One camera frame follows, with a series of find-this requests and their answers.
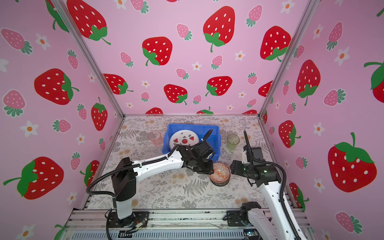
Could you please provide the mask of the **pink translucent cup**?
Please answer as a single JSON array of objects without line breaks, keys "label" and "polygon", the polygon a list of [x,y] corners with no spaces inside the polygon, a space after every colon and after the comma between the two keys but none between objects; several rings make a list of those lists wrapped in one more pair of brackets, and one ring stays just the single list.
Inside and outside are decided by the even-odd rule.
[{"label": "pink translucent cup", "polygon": [[158,130],[149,132],[148,138],[154,146],[161,146],[163,144],[162,134]]}]

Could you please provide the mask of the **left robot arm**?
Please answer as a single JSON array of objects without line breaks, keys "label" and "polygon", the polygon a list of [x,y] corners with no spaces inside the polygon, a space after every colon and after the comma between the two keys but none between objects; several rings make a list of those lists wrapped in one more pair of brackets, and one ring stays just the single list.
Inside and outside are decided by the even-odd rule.
[{"label": "left robot arm", "polygon": [[142,161],[131,161],[124,158],[112,174],[115,192],[114,207],[119,220],[133,215],[132,199],[137,192],[137,184],[144,179],[162,172],[187,168],[198,174],[214,173],[214,149],[207,141],[193,146],[176,145],[169,153]]}]

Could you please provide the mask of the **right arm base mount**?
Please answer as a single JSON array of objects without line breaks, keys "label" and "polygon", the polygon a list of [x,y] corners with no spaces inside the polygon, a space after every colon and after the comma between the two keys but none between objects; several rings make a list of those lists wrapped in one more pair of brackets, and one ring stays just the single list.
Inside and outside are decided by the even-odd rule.
[{"label": "right arm base mount", "polygon": [[223,217],[230,227],[260,227],[269,223],[269,218],[262,209],[227,211]]}]

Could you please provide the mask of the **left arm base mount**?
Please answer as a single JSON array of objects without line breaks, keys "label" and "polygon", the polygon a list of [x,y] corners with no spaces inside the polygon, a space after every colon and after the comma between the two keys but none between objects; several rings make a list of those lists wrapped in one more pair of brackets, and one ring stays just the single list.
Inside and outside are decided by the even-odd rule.
[{"label": "left arm base mount", "polygon": [[146,228],[150,212],[134,211],[130,216],[120,220],[116,211],[112,211],[107,226],[110,228]]}]

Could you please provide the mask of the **white watermelon plate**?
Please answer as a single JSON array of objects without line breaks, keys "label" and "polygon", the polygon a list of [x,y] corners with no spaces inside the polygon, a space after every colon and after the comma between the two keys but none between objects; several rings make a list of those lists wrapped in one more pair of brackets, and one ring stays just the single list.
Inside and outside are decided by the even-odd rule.
[{"label": "white watermelon plate", "polygon": [[193,146],[199,143],[199,141],[200,139],[195,132],[191,130],[180,130],[171,136],[169,140],[169,147],[172,149],[176,145]]}]

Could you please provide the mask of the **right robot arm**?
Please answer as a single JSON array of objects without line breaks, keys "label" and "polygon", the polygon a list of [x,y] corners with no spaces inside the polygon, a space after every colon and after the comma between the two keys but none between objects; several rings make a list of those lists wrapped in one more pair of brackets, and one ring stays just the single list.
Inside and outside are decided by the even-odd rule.
[{"label": "right robot arm", "polygon": [[272,215],[271,223],[257,202],[242,204],[239,218],[253,226],[263,240],[305,240],[294,213],[285,197],[287,176],[278,164],[267,162],[260,147],[244,147],[241,161],[233,161],[231,174],[244,177],[250,186],[263,194]]}]

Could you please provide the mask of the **red patterned bowl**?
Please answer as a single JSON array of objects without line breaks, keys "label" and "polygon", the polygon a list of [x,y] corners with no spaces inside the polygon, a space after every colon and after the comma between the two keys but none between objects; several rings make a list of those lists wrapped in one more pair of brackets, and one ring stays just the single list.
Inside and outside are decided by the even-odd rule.
[{"label": "red patterned bowl", "polygon": [[209,175],[211,182],[218,187],[227,185],[231,177],[229,167],[223,163],[214,163],[213,168],[214,173]]}]

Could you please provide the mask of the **aluminium front rail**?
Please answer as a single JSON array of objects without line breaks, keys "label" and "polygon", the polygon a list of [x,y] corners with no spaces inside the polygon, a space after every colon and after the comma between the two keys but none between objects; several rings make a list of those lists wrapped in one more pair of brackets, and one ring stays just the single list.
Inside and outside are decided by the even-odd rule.
[{"label": "aluminium front rail", "polygon": [[[227,211],[239,209],[136,210],[150,212],[146,228],[110,228],[110,211],[73,211],[57,240],[262,240],[255,227],[230,227]],[[269,209],[262,209],[273,223]],[[293,210],[306,240],[315,239],[305,214]]]}]

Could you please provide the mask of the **blue plastic bin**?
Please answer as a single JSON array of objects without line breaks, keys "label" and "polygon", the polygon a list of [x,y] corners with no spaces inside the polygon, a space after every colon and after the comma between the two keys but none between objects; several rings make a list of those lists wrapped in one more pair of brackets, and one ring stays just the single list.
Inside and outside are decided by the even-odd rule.
[{"label": "blue plastic bin", "polygon": [[191,130],[195,132],[198,135],[200,142],[202,141],[205,134],[209,130],[213,130],[213,132],[207,139],[207,142],[215,151],[215,155],[213,157],[210,157],[210,159],[212,159],[215,162],[219,160],[219,157],[221,156],[221,145],[222,145],[220,128],[219,126],[210,126],[210,125],[169,124],[163,139],[163,149],[162,149],[163,154],[169,153],[171,151],[169,147],[169,140],[175,132],[180,130]]}]

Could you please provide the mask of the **green translucent cup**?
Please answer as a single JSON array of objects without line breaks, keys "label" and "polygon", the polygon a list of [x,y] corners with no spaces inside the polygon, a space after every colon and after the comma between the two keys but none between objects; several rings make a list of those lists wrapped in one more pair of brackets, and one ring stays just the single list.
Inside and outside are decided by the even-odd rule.
[{"label": "green translucent cup", "polygon": [[227,148],[230,151],[234,151],[238,144],[240,143],[240,138],[235,134],[230,134],[227,137]]}]

